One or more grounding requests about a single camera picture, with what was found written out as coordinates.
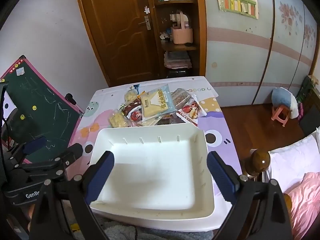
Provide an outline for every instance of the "cable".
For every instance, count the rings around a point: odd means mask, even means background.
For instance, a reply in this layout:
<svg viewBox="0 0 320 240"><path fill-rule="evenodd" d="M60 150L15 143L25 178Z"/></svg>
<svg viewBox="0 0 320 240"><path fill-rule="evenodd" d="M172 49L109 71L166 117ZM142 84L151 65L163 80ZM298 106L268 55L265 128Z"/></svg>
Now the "cable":
<svg viewBox="0 0 320 240"><path fill-rule="evenodd" d="M10 151L12 148L10 148L9 146L9 128L8 128L8 123L6 121L6 119L4 119L4 117L2 118L2 120L4 121L4 124L6 126L6 130L7 130L7 147L8 147L8 151Z"/></svg>
<svg viewBox="0 0 320 240"><path fill-rule="evenodd" d="M6 90L6 84L2 84L2 91L1 91L1 99L0 99L0 113L1 113L1 120L3 118L3 103L4 103L4 93L5 93L5 90ZM0 138L2 139L2 129L0 131ZM5 165L4 165L4 154L3 154L3 149L2 149L2 145L0 145L0 153L1 153L1 160L2 160L2 166L3 166L3 169L4 169L4 179L1 179L0 181L0 187L2 186L2 183L3 182L7 182L7 172L5 170Z"/></svg>

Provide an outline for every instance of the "white plastic tray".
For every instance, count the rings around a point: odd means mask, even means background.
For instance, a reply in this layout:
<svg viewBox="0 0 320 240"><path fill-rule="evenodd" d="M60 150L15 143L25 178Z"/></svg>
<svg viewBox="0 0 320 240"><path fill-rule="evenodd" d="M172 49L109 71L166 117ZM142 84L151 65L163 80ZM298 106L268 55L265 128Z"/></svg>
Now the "white plastic tray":
<svg viewBox="0 0 320 240"><path fill-rule="evenodd" d="M204 132L191 123L109 128L90 161L109 150L115 166L91 208L145 220L204 218L214 210Z"/></svg>

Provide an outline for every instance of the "chalkboard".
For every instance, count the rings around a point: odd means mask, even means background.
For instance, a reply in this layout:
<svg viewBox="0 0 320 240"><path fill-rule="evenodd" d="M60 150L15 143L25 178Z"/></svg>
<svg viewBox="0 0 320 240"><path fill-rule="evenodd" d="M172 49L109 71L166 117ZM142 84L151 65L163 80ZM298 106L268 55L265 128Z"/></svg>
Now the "chalkboard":
<svg viewBox="0 0 320 240"><path fill-rule="evenodd" d="M80 110L58 93L22 55L1 77L18 108L8 123L9 136L16 143L45 136L47 144L29 155L30 162L55 158L69 144L80 117Z"/></svg>

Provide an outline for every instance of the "screw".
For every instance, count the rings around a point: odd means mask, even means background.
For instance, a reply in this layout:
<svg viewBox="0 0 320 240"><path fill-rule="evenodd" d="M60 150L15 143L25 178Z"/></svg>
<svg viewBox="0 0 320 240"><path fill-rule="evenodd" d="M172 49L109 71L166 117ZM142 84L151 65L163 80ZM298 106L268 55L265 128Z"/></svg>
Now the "screw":
<svg viewBox="0 0 320 240"><path fill-rule="evenodd" d="M44 181L44 184L45 184L46 186L48 186L50 183L51 183L51 180L50 180L50 179L46 179L46 180Z"/></svg>
<svg viewBox="0 0 320 240"><path fill-rule="evenodd" d="M270 183L271 183L273 186L277 186L277 185L278 185L278 181L276 181L275 179L271 179L271 180L270 180Z"/></svg>
<svg viewBox="0 0 320 240"><path fill-rule="evenodd" d="M57 174L58 176L60 176L62 173L63 173L63 170L58 170L58 171L56 172L56 174Z"/></svg>
<svg viewBox="0 0 320 240"><path fill-rule="evenodd" d="M248 177L246 175L240 175L239 178L242 180L242 181L248 181Z"/></svg>
<svg viewBox="0 0 320 240"><path fill-rule="evenodd" d="M80 174L77 174L76 176L73 177L75 181L80 181L82 179L82 176Z"/></svg>

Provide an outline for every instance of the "table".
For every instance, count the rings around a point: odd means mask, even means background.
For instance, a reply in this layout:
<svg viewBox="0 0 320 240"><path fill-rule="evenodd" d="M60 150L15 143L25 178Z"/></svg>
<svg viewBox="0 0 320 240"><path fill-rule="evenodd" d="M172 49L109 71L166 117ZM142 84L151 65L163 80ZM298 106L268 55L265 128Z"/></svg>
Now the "table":
<svg viewBox="0 0 320 240"><path fill-rule="evenodd" d="M188 90L189 93L196 95L199 103L207 112L206 116L198 119L198 128L204 130L208 151L216 151L227 165L231 165L238 174L241 174L238 155L228 125L216 99L218 94L206 78L198 76L141 82L139 92L147 92L166 83L169 84L171 92L177 88L184 88ZM89 167L91 153L99 131L103 128L111 127L108 118L112 111L118 109L124 102L124 94L132 85L133 84L122 85L95 92L69 144L80 143L84 149L82 157L67 168L69 179L76 174L83 174ZM223 199L215 182L213 183L213 188L215 210L212 215L207 218L197 219L197 221L192 223L181 220L170 230L191 232L209 231L219 228L228 214L231 204ZM166 224L167 221L157 221L155 224L154 221L149 220L138 220L111 214L103 215L114 220L138 226L169 229Z"/></svg>

